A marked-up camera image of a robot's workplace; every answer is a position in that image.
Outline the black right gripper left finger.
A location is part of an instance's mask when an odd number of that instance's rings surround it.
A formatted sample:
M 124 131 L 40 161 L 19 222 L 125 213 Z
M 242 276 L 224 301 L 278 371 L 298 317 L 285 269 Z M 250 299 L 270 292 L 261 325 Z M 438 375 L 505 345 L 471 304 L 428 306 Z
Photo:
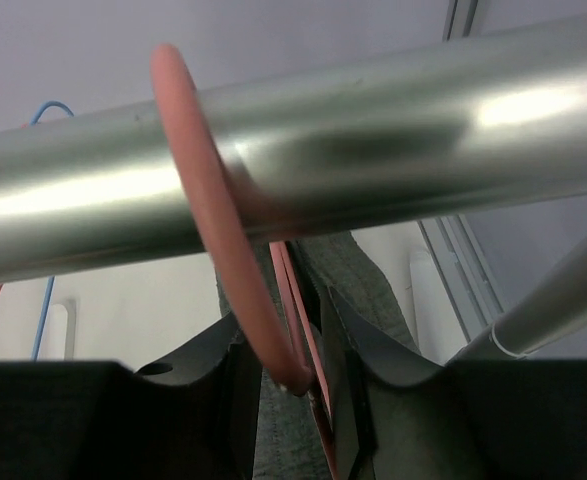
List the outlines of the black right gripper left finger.
M 135 371 L 0 361 L 0 479 L 248 479 L 261 379 L 232 315 Z

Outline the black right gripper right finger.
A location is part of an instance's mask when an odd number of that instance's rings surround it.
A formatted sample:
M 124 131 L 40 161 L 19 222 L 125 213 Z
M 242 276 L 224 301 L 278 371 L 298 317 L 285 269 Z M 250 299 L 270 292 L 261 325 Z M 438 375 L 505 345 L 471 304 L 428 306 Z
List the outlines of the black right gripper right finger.
M 320 298 L 342 479 L 587 479 L 587 360 L 421 357 Z

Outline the grey shorts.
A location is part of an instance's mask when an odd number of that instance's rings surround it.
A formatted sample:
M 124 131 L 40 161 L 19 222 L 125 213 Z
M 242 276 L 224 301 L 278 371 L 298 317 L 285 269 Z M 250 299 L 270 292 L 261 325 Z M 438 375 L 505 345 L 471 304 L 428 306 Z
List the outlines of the grey shorts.
M 386 276 L 350 233 L 298 240 L 290 251 L 305 272 L 334 287 L 365 320 L 419 351 Z M 262 375 L 253 477 L 331 477 L 308 401 L 280 391 L 267 373 Z

